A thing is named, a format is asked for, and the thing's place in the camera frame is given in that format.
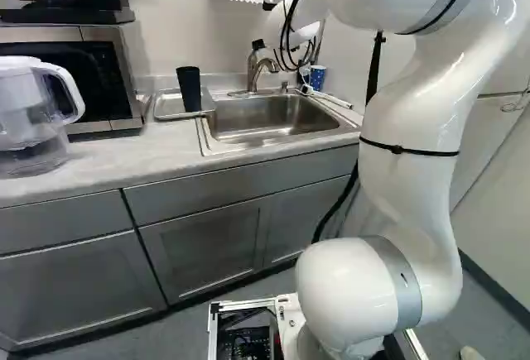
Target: stainless steel microwave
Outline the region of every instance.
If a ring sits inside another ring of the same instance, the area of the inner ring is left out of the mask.
[[[0,55],[29,55],[67,69],[86,105],[84,116],[66,126],[69,134],[142,127],[128,63],[124,29],[116,26],[2,26]],[[46,78],[57,106],[70,113],[62,84]]]

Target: gray carpet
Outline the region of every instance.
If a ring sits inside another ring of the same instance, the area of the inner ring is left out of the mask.
[[[292,270],[223,295],[247,300],[293,292]],[[206,360],[208,304],[182,310],[164,320],[31,358],[32,360]],[[443,322],[416,329],[430,360],[453,360],[465,345],[487,360],[530,359],[530,334],[469,275],[455,311]]]

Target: kitchen sink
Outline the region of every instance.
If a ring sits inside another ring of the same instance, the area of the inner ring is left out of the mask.
[[[214,103],[215,110],[197,120],[205,155],[359,131],[324,104],[294,90],[221,96]]]

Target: black tumbler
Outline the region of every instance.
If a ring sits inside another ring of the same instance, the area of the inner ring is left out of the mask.
[[[176,76],[181,86],[182,101],[187,112],[202,110],[200,103],[200,69],[196,66],[176,68]]]

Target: blue cup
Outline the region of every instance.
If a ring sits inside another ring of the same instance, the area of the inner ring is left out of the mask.
[[[309,85],[315,91],[322,91],[325,79],[325,66],[312,65],[311,73],[309,75]]]

